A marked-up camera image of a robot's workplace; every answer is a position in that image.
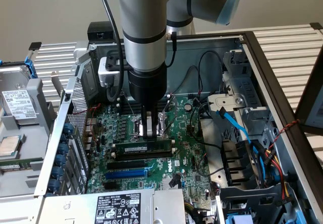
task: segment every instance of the power supply label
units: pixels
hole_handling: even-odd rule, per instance
[[[95,224],[140,224],[140,195],[99,196]]]
[[[2,91],[2,94],[16,120],[37,117],[27,90]]]

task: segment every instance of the gray wall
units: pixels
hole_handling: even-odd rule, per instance
[[[120,29],[119,0],[108,0]],[[0,0],[0,59],[24,59],[30,42],[84,40],[91,21],[107,20],[100,0]],[[197,32],[320,22],[323,0],[241,0],[227,27],[195,20]]]

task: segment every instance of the green circuit board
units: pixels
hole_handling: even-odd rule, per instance
[[[111,106],[101,107],[96,114],[96,118],[102,122],[102,126],[96,130],[96,137],[104,135],[105,144],[100,146],[100,152],[97,152],[95,144],[92,145],[89,154],[90,176],[87,185],[87,193],[101,193],[107,191],[150,189],[155,190],[169,189],[169,181],[175,174],[181,175],[182,190],[185,201],[193,203],[196,207],[210,207],[210,197],[206,198],[205,192],[210,189],[209,177],[199,175],[196,168],[192,166],[192,157],[195,158],[196,164],[205,154],[203,145],[197,143],[186,130],[190,122],[191,113],[184,110],[184,105],[193,100],[186,97],[177,97],[177,107],[171,107],[167,112],[167,118],[177,117],[171,124],[168,131],[168,138],[175,139],[172,145],[176,149],[173,157],[146,159],[146,166],[152,167],[147,177],[124,178],[106,180],[105,174],[107,163],[114,162],[111,156],[111,149],[114,139],[118,142],[134,142],[134,118],[139,115],[120,115],[116,113]],[[197,129],[197,113],[193,116],[192,125]],[[209,174],[208,166],[201,164],[200,171]],[[105,184],[113,182],[117,187],[115,189],[106,189]]]

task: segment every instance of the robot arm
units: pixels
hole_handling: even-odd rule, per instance
[[[120,0],[121,21],[132,97],[142,105],[144,137],[155,138],[156,103],[167,89],[167,24],[181,28],[193,17],[227,22],[239,0]]]

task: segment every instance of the motherboard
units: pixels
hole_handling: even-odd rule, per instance
[[[102,105],[96,111],[95,118],[88,120],[92,127],[89,133],[93,137],[88,137],[92,143],[88,153],[90,176],[87,193],[179,188],[183,190],[186,202],[209,209],[212,194],[210,180],[209,177],[201,176],[196,169],[205,154],[205,147],[191,136],[191,130],[188,129],[198,129],[197,112],[190,125],[193,105],[193,99],[177,97],[165,112],[165,122],[159,123],[159,126],[165,124],[164,130],[167,129],[152,144],[158,145],[155,148],[170,146],[171,156],[154,149],[156,152],[152,157],[148,154],[143,159],[137,156],[127,161],[119,161],[115,151],[120,147],[125,152],[129,151],[127,149],[143,150],[140,114],[125,115],[118,110],[118,105]],[[145,172],[144,176],[137,176],[136,170]],[[209,174],[204,161],[199,166],[199,172]]]

